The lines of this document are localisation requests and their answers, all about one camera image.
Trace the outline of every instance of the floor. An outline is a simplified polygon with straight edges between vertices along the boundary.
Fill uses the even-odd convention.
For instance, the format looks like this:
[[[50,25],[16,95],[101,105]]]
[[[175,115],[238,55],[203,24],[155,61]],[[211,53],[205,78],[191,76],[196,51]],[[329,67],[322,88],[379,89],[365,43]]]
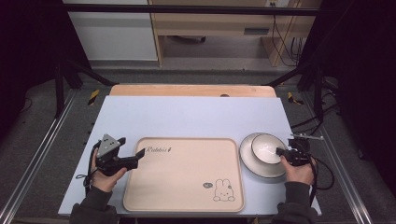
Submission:
[[[258,37],[208,36],[205,43],[169,37],[162,66],[137,62],[92,64],[95,72],[120,83],[261,85],[293,69],[288,55],[282,56],[288,65],[281,63],[272,67]],[[58,123],[59,129],[51,126],[56,99],[54,82],[50,80],[28,91],[25,110],[0,144],[0,168],[8,174],[3,176],[0,186],[0,206],[17,209],[10,214],[15,217],[14,221],[66,222],[66,217],[59,217],[57,210],[101,103],[110,90],[90,77],[81,75],[81,78],[84,80],[81,90],[69,90],[65,85],[65,94],[72,95],[74,102]],[[298,79],[298,76],[293,77],[276,87],[276,95],[282,100],[290,125],[314,116],[312,92],[298,92],[295,86]],[[100,90],[100,95],[93,105],[87,105],[92,90],[96,89]],[[289,93],[304,105],[290,102]],[[331,92],[325,91],[323,95],[326,95],[323,107],[336,104]],[[359,159],[350,130],[337,111],[335,107],[326,113],[325,121],[316,133],[328,140],[311,143],[312,153],[329,164],[336,175],[334,187],[317,194],[323,213],[318,223],[396,223],[394,197],[389,194],[374,165]],[[312,130],[316,125],[311,122],[293,131],[309,132],[305,130]],[[56,130],[54,140],[46,142],[43,139],[47,139],[46,134],[51,129]],[[36,165],[31,163],[39,157],[43,160],[37,160]],[[321,172],[320,185],[328,186],[330,174],[325,168]],[[25,188],[21,186],[22,179],[26,180]],[[259,222],[268,223],[269,219],[261,217]]]

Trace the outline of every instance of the black cable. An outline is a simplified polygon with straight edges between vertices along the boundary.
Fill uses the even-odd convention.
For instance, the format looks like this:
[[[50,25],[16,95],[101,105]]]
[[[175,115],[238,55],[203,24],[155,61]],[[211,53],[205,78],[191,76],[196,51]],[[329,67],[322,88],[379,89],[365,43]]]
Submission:
[[[23,108],[23,109],[21,110],[20,113],[23,113],[23,112],[25,112],[26,110],[28,110],[28,109],[32,106],[32,104],[33,104],[33,101],[32,101],[30,98],[27,98],[27,97],[26,97],[25,100],[26,100],[26,101],[29,101],[30,104],[29,104],[26,108]]]
[[[298,62],[301,59],[301,55],[303,55],[303,38],[300,37],[300,43],[298,45],[298,52],[299,52],[299,56],[298,56]]]
[[[323,123],[323,120],[320,121],[320,123],[317,125],[317,127],[314,129],[314,131],[312,131],[311,134],[309,135],[314,135],[314,133],[319,129],[320,125]]]
[[[312,128],[309,128],[309,129],[300,130],[300,131],[295,131],[294,133],[306,133],[306,132],[308,132],[308,131],[311,131],[311,130],[315,129],[316,127],[317,127],[317,125],[315,125],[315,126],[312,127]]]
[[[287,29],[286,32],[289,31],[289,29],[290,29],[290,27],[291,27],[291,22],[292,22],[292,19],[291,19],[290,22],[289,22],[289,26],[288,26],[288,29]],[[283,64],[285,64],[286,66],[293,66],[293,67],[296,66],[296,65],[286,64],[286,63],[283,61],[282,55],[280,54],[279,50],[277,49],[276,43],[275,43],[275,40],[274,40],[274,30],[275,30],[275,29],[276,29],[276,31],[277,31],[277,34],[279,35],[280,40],[282,41],[282,45],[285,47],[285,51],[288,53],[288,56],[289,56],[289,57],[291,58],[291,60],[292,60],[294,63],[296,63],[296,65],[297,65],[298,61],[296,61],[296,60],[290,55],[290,53],[289,53],[289,51],[288,51],[288,47],[286,46],[285,40],[282,38],[282,35],[280,34],[279,30],[277,29],[277,25],[276,25],[276,15],[274,15],[274,24],[273,24],[273,29],[272,29],[272,42],[273,42],[274,48],[276,49],[276,52],[277,52],[277,54],[279,55],[279,58],[280,58],[280,60],[282,61]]]
[[[337,105],[338,105],[338,104],[334,104],[334,105],[331,105],[331,106],[329,106],[328,108],[324,109],[324,110],[323,110],[323,114],[326,114],[327,111],[329,111],[329,110],[332,109],[333,107],[336,107]],[[305,124],[311,122],[312,120],[316,119],[317,117],[318,117],[318,116],[314,116],[313,118],[308,119],[308,120],[305,120],[305,121],[303,121],[303,122],[301,122],[301,123],[291,125],[290,128],[291,128],[291,129],[294,129],[294,128],[297,128],[297,127],[299,127],[299,126],[305,125]]]
[[[92,170],[92,160],[93,160],[93,154],[95,152],[95,150],[100,146],[101,141],[99,141],[98,143],[96,143],[91,151],[91,155],[90,155],[90,160],[89,160],[89,164],[88,164],[88,172],[86,175],[77,175],[76,179],[80,179],[80,178],[84,178],[84,188],[85,188],[85,195],[88,194],[88,192],[90,192],[91,190],[91,180],[92,180],[92,175],[99,170],[98,167],[95,167],[94,170]]]
[[[290,53],[291,53],[292,59],[295,61],[296,66],[297,66],[298,62],[300,61],[300,56],[301,56],[301,52],[300,52],[300,50],[301,50],[301,38],[299,38],[300,41],[299,41],[299,44],[298,44],[298,47],[297,47],[297,53],[294,53],[294,41],[295,41],[295,39],[296,39],[296,37],[294,37],[291,40]]]
[[[304,156],[306,156],[308,158],[309,164],[311,165],[312,173],[314,174],[314,183],[312,184],[312,190],[311,190],[311,193],[309,195],[309,200],[310,200],[310,203],[312,204],[318,189],[320,189],[320,190],[328,190],[328,189],[331,189],[332,186],[334,186],[335,176],[334,176],[334,173],[333,173],[332,169],[324,161],[322,161],[322,160],[320,160],[320,159],[318,159],[316,157],[313,157],[310,153],[307,153],[305,151],[303,145],[301,145],[300,143],[298,143],[296,141],[293,142],[293,143],[300,146],[299,148],[302,150]],[[318,171],[319,171],[319,164],[320,163],[322,165],[324,165],[329,170],[329,172],[331,174],[331,177],[332,177],[331,184],[328,187],[324,187],[324,188],[323,187],[318,187]]]
[[[276,26],[276,16],[274,15],[274,23],[273,23],[272,36],[271,36],[274,48],[275,48],[275,50],[277,52],[277,55],[279,55],[280,61],[282,61],[283,64],[285,64],[286,66],[294,67],[294,65],[286,64],[285,61],[283,61],[282,55],[280,54],[279,50],[276,47],[276,43],[275,43],[275,40],[274,40],[274,30],[275,30],[276,27],[277,27]]]
[[[322,100],[326,97],[326,96],[328,96],[328,95],[331,95],[331,96],[333,96],[334,97],[334,93],[332,93],[332,92],[327,92],[326,94],[324,94],[323,96],[322,96]]]

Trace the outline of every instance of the bunny illustration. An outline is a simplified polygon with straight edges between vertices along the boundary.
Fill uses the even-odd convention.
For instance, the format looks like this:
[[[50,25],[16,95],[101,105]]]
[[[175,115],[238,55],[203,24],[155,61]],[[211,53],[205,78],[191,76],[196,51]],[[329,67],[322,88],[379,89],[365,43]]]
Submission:
[[[229,179],[218,179],[216,181],[215,197],[213,198],[215,202],[233,202],[235,197],[233,196],[233,188],[231,187]]]

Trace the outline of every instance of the human hand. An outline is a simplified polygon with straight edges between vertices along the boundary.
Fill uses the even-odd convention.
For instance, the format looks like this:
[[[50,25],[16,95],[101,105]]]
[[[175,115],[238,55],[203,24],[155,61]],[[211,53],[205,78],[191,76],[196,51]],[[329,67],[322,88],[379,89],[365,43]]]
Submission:
[[[280,156],[280,163],[285,168],[287,181],[301,182],[306,185],[314,183],[314,173],[312,172],[311,164],[292,166],[284,156]]]
[[[93,159],[92,159],[92,165],[91,169],[95,169],[96,167],[96,155],[98,153],[98,149],[96,149],[93,152]],[[120,169],[118,172],[116,172],[112,176],[107,176],[104,175],[101,171],[96,171],[92,175],[92,185],[95,186],[96,188],[100,189],[101,191],[104,192],[111,192],[113,190],[114,186],[116,186],[117,181],[121,179],[125,173],[127,172],[127,169],[124,167]]]

